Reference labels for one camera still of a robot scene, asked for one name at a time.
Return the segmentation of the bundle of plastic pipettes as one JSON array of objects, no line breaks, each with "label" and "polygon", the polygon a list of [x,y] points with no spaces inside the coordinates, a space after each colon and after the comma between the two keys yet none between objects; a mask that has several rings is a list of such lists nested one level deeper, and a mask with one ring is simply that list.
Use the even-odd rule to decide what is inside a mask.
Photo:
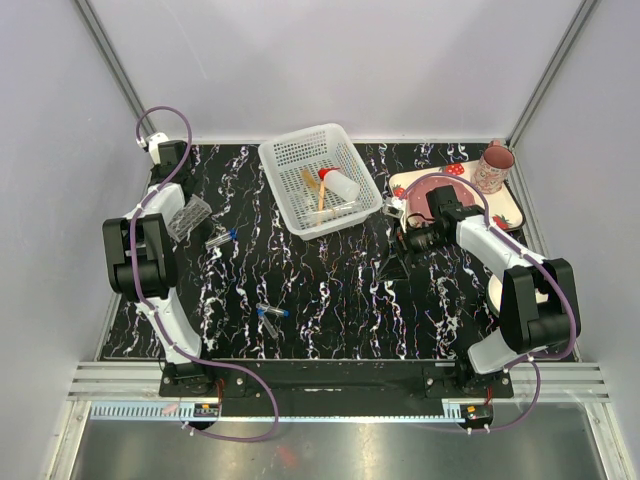
[{"label": "bundle of plastic pipettes", "polygon": [[307,224],[322,224],[323,222],[356,213],[360,208],[361,204],[358,201],[346,202],[334,207],[304,213],[301,217],[301,221]]}]

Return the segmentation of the blue cap test tube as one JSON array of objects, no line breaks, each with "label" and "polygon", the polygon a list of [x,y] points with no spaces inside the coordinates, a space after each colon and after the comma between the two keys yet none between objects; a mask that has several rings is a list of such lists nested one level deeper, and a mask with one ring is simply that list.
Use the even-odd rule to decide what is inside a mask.
[{"label": "blue cap test tube", "polygon": [[278,317],[288,317],[290,315],[288,310],[284,310],[278,307],[261,304],[261,303],[256,305],[256,309],[260,314],[263,314],[263,315],[271,314]]},{"label": "blue cap test tube", "polygon": [[261,321],[264,329],[267,331],[270,337],[273,339],[277,339],[278,333],[276,332],[270,320],[267,318],[265,311],[262,309],[258,309],[257,313],[258,313],[259,320]]},{"label": "blue cap test tube", "polygon": [[207,250],[219,248],[222,245],[225,245],[229,242],[235,241],[237,239],[237,231],[235,229],[230,229],[225,233],[220,233],[214,235],[212,238],[208,239],[205,242],[205,248]]}]

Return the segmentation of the wash bottle red cap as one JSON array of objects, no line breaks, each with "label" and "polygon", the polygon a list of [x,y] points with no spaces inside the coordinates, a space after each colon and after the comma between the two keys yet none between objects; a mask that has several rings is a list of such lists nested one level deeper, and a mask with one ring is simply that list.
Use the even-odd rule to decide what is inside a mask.
[{"label": "wash bottle red cap", "polygon": [[355,201],[360,193],[360,185],[340,172],[338,168],[324,168],[318,171],[325,188],[346,202]]}]

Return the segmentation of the clear test tube rack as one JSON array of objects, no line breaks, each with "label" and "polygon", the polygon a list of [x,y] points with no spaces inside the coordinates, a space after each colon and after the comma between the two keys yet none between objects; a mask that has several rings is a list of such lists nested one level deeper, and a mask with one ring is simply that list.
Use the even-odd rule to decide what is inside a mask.
[{"label": "clear test tube rack", "polygon": [[193,195],[170,220],[167,226],[169,236],[177,243],[181,242],[207,219],[211,212],[211,206],[206,201]]}]

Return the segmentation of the wooden test tube clamp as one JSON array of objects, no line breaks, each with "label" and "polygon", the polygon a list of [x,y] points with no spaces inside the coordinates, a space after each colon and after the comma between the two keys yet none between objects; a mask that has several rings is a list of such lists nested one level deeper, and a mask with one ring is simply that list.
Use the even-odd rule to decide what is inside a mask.
[{"label": "wooden test tube clamp", "polygon": [[324,202],[325,202],[325,183],[324,180],[322,180],[319,184],[319,190],[318,190],[318,211],[321,212],[324,210]]}]

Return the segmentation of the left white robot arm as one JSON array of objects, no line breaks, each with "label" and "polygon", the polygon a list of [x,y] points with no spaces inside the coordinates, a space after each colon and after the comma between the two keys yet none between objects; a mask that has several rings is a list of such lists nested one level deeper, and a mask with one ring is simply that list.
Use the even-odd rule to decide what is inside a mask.
[{"label": "left white robot arm", "polygon": [[215,389],[216,372],[198,360],[202,341],[189,323],[176,290],[178,265],[167,226],[191,199],[195,179],[187,143],[162,133],[148,139],[152,198],[140,215],[130,211],[102,225],[112,290],[148,319],[164,350],[159,394],[204,396]]}]

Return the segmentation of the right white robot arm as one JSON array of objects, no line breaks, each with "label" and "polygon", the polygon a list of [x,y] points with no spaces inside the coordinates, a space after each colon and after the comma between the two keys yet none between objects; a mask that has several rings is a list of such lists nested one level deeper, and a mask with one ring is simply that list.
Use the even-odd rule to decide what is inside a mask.
[{"label": "right white robot arm", "polygon": [[498,326],[471,345],[454,371],[454,384],[466,396],[476,396],[490,375],[519,360],[545,355],[561,346],[559,358],[573,350],[580,333],[579,308],[571,265],[547,259],[516,242],[491,222],[485,209],[465,206],[453,186],[437,187],[427,195],[430,215],[412,226],[406,201],[390,197],[382,211],[393,218],[389,253],[378,277],[382,281],[409,277],[413,260],[437,248],[457,245],[478,259],[498,280]]}]

